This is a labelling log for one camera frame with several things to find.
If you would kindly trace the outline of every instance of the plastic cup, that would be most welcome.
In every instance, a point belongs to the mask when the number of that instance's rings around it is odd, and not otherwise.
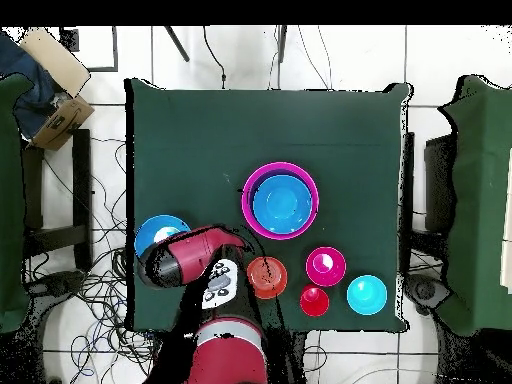
[[[349,306],[361,315],[380,312],[386,304],[387,296],[386,285],[373,275],[357,277],[347,289]]]
[[[308,284],[300,294],[300,308],[310,317],[319,317],[329,309],[329,296],[320,287]]]
[[[308,277],[322,287],[338,284],[345,275],[346,268],[345,258],[334,247],[318,247],[306,260]]]
[[[285,266],[269,256],[254,259],[247,267],[247,277],[259,299],[279,296],[288,282]]]

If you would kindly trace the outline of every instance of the bowl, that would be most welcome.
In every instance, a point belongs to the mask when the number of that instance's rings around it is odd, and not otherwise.
[[[313,223],[319,197],[315,182],[304,169],[288,162],[273,162],[258,168],[247,179],[241,204],[254,231],[269,239],[288,240]]]
[[[183,231],[190,231],[190,227],[176,216],[157,215],[149,218],[135,234],[135,254],[140,257],[153,243]]]
[[[298,178],[275,175],[264,180],[254,193],[254,217],[274,234],[298,231],[311,215],[311,193]]]

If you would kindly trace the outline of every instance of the tile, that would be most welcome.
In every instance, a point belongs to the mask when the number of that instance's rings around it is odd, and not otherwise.
[[[95,311],[100,313],[100,308],[95,307]],[[80,299],[72,297],[50,312],[44,333],[43,348],[45,350],[83,349],[83,339],[77,339],[74,343],[73,340],[78,336],[85,336],[88,331],[92,334],[96,322],[88,306]]]
[[[215,90],[222,71],[206,47],[201,26],[173,27],[191,58],[185,62],[163,26],[154,31],[154,84],[166,89]],[[207,40],[224,66],[228,89],[266,89],[276,51],[274,26],[207,26]]]
[[[418,314],[414,303],[405,296],[402,311],[409,329],[400,334],[400,353],[437,353],[437,332],[432,317]]]
[[[112,228],[119,220],[126,221],[126,145],[92,140],[91,162],[95,216],[92,225],[93,228]],[[126,223],[117,228],[126,228]]]
[[[304,355],[304,368],[321,365],[325,356],[319,356]],[[397,355],[331,353],[324,366],[306,376],[308,384],[397,384]]]
[[[317,368],[324,363],[327,359],[327,355],[315,349],[308,349],[308,352],[309,353],[303,356],[303,369],[306,376],[306,384],[319,384],[319,372]]]
[[[425,161],[424,150],[428,140],[450,134],[448,120],[437,109],[409,108],[408,131],[414,133],[414,185],[413,209],[425,213]],[[425,216],[413,214],[413,228],[425,230]]]
[[[87,359],[86,354],[82,354],[80,358],[77,353],[73,355],[80,366]],[[68,352],[44,352],[43,359],[47,379],[58,377],[63,384],[69,384],[80,369],[73,363],[71,353]],[[143,366],[147,372],[148,363]],[[121,356],[116,361],[115,353],[92,353],[82,371],[83,374],[73,384],[141,384],[145,379],[137,364]]]
[[[2,31],[5,31],[15,42],[18,42],[24,34],[22,27],[1,27]]]
[[[149,362],[142,364],[142,366],[146,373],[151,369]],[[114,355],[111,364],[103,373],[106,371],[108,372],[105,375],[103,384],[142,384],[146,380],[146,375],[143,373],[140,366],[122,356],[119,356],[116,360]]]
[[[505,224],[503,226],[503,239],[512,241],[512,194],[507,194],[505,206]]]
[[[121,231],[110,231],[103,237],[103,231],[93,231],[93,274],[103,275],[112,270],[113,255],[108,253],[112,249],[124,247],[126,245],[126,235]]]
[[[501,245],[500,285],[512,289],[512,241],[504,241]]]
[[[311,331],[306,339],[306,347],[317,346],[318,331]],[[397,353],[398,335],[393,333],[368,331],[322,331],[320,346],[326,352],[375,352]]]
[[[45,151],[49,166],[43,162],[44,228],[73,225],[72,147],[73,140],[70,140],[56,152]],[[126,147],[122,143],[91,140],[91,173],[96,178],[92,179],[93,228],[108,229],[115,225],[105,204],[109,210],[115,205],[114,217],[126,220],[126,198],[122,195],[126,190],[126,174],[123,169],[126,169]],[[106,201],[102,185],[106,189]]]
[[[512,84],[512,30],[508,25],[409,25],[407,81],[411,104],[443,105],[463,75],[485,75],[494,84]]]
[[[101,238],[102,233],[93,231],[93,242],[98,241]],[[110,246],[112,248],[122,247],[125,244],[125,236],[120,233],[108,233],[107,235],[109,239]],[[74,256],[73,256],[73,248],[67,247],[66,255],[64,252],[53,251],[50,252],[50,261],[40,268],[40,271],[45,273],[52,273],[60,270],[73,270],[75,269],[74,264]],[[93,244],[93,260],[96,260],[102,253],[109,250],[109,245],[106,239],[99,241],[98,243]],[[107,271],[112,269],[112,256],[106,255],[104,258],[99,261],[91,271],[92,274],[103,275]],[[35,264],[40,261],[40,257],[37,258],[37,262],[33,262],[33,268]],[[88,279],[85,284],[90,284],[91,282],[98,281],[97,278],[92,280]],[[90,286],[89,290],[84,293],[84,295],[92,299],[95,295],[105,295],[107,287],[106,284],[95,283],[94,286]],[[111,304],[116,305],[117,301],[112,300]],[[104,308],[100,304],[86,304],[81,299],[76,297],[72,297],[66,302],[56,306],[50,313],[48,317],[48,321],[46,324],[46,330],[44,334],[43,346],[45,350],[70,350],[72,349],[81,349],[85,345],[84,339],[79,338],[73,340],[77,336],[88,336],[89,340],[94,339],[94,334],[97,335],[97,332],[105,332],[108,329],[103,327],[100,328],[97,326],[98,321],[96,317],[104,316]],[[117,311],[119,313],[119,317],[122,320],[125,315],[124,306],[118,306]],[[97,345],[101,350],[108,350],[108,344],[105,341],[100,341]]]
[[[93,114],[81,128],[91,131],[91,141],[126,140],[126,113],[124,106],[94,106]]]
[[[277,51],[274,25],[209,26],[208,43],[224,66],[226,88],[262,90],[269,85]],[[316,26],[301,26],[307,52],[328,85],[329,66]],[[404,81],[404,26],[321,26],[336,90],[383,90]],[[202,27],[176,27],[191,58],[185,62],[165,28],[154,27],[154,83],[166,89],[220,89],[221,70],[208,51]],[[277,88],[277,61],[271,87]],[[288,26],[281,89],[325,88],[305,53],[296,25]]]
[[[433,258],[432,256],[426,256],[422,253],[416,253],[411,252],[411,259],[410,259],[410,273],[411,274],[421,274],[421,275],[427,275],[432,278],[439,279],[440,273],[441,273],[441,261]],[[415,267],[429,267],[431,266],[432,269],[419,269],[415,270]]]
[[[73,55],[86,68],[114,66],[113,36],[111,26],[77,26],[65,29],[78,29],[78,52]]]
[[[118,72],[93,72],[80,95],[89,103],[125,103],[125,78],[151,80],[151,27],[117,27]]]
[[[510,149],[510,156],[508,162],[508,183],[507,183],[507,193],[512,193],[512,149]]]
[[[434,384],[437,355],[400,355],[399,384]]]

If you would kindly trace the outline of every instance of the cardboard box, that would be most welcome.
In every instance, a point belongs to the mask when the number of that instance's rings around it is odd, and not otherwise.
[[[71,97],[57,109],[31,140],[32,145],[58,150],[91,116],[94,109],[78,93],[91,75],[66,48],[44,28],[31,28],[20,47],[32,56]]]

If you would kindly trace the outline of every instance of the fabric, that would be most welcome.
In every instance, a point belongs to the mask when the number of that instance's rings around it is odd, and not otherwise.
[[[0,76],[12,73],[25,75],[34,83],[31,90],[20,96],[14,108],[22,134],[31,139],[55,111],[50,105],[55,95],[55,82],[32,56],[6,32],[0,31]]]
[[[461,336],[482,328],[512,330],[512,295],[500,285],[512,91],[484,77],[462,77],[453,101],[440,110],[457,133],[457,204],[446,275],[454,293],[437,311]]]
[[[240,191],[249,175],[268,162],[295,163],[316,182],[318,215],[297,238],[258,237],[265,253],[288,271],[279,296],[285,325],[295,331],[405,329],[395,315],[395,294],[405,130],[400,114],[407,84],[385,93],[165,91],[136,79],[125,87],[127,120],[133,117],[134,124],[135,229],[159,214],[178,216],[191,228],[215,223],[241,228],[246,222]],[[301,311],[299,296],[308,283],[307,255],[318,246],[339,249],[347,272],[325,289],[327,313],[310,318]],[[246,257],[247,263],[252,259]],[[358,315],[346,300],[348,284],[363,274],[378,276],[388,290],[388,302],[375,316]],[[184,290],[153,290],[135,276],[135,306],[129,311],[134,328],[172,328]],[[264,328],[279,327],[275,299],[258,305]]]
[[[20,74],[0,80],[0,332],[20,326],[29,301],[21,285],[25,200],[21,140],[13,107],[31,88],[32,83]]]

